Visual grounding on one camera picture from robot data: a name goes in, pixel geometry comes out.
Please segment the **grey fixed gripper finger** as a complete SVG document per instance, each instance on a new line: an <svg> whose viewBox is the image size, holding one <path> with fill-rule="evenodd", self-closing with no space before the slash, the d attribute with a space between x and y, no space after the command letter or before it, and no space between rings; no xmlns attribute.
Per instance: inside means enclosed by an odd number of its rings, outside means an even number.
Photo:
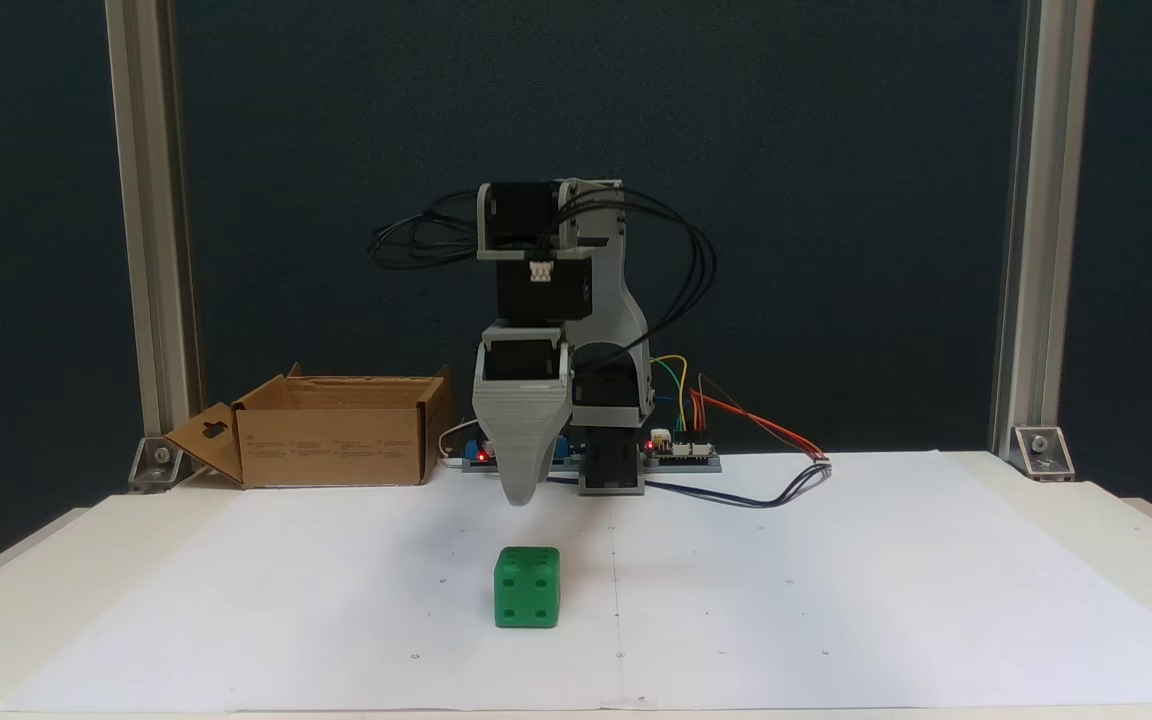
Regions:
<svg viewBox="0 0 1152 720"><path fill-rule="evenodd" d="M568 384L475 384L473 411L495 450L500 486L525 506L550 475L558 434L570 419Z"/></svg>

